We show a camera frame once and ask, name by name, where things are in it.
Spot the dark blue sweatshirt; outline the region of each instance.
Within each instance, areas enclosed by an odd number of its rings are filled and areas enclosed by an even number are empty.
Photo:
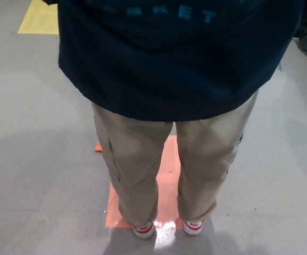
[[[59,66],[81,93],[144,121],[239,107],[273,75],[304,0],[59,0]]]

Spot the foot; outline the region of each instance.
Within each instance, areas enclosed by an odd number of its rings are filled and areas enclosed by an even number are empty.
[[[187,222],[186,220],[183,220],[183,229],[184,231],[189,235],[198,235],[203,230],[205,220],[201,222]]]
[[[146,239],[154,234],[155,226],[153,222],[149,222],[142,227],[133,227],[133,231],[136,234],[136,236],[139,237],[140,239]]]

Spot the orange mat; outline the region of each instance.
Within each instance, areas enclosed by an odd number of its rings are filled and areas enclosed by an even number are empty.
[[[97,143],[95,151],[102,152]],[[182,228],[181,219],[177,210],[177,185],[180,173],[180,161],[175,135],[168,137],[163,150],[162,162],[157,176],[159,185],[158,217],[155,222],[157,228]],[[113,186],[110,186],[110,195],[107,207],[106,227],[130,227],[122,220],[118,211],[118,195]]]

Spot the floor tape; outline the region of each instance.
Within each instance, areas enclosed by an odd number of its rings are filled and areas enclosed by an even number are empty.
[[[177,210],[177,186],[180,173],[180,161],[177,149],[177,137],[168,137],[163,150],[161,167],[157,176],[159,184],[158,217],[155,222],[157,228],[182,228],[182,221]],[[107,207],[106,227],[130,227],[123,221],[118,211],[119,198],[113,186],[110,186],[110,195]]]
[[[58,35],[57,5],[32,0],[18,33]]]

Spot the khaki pants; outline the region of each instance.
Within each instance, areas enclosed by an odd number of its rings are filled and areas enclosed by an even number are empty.
[[[176,123],[181,219],[201,221],[216,207],[216,195],[237,154],[256,98],[257,93],[236,110],[208,120]],[[95,104],[93,110],[121,215],[132,226],[154,221],[158,202],[156,176],[173,123],[133,120]]]

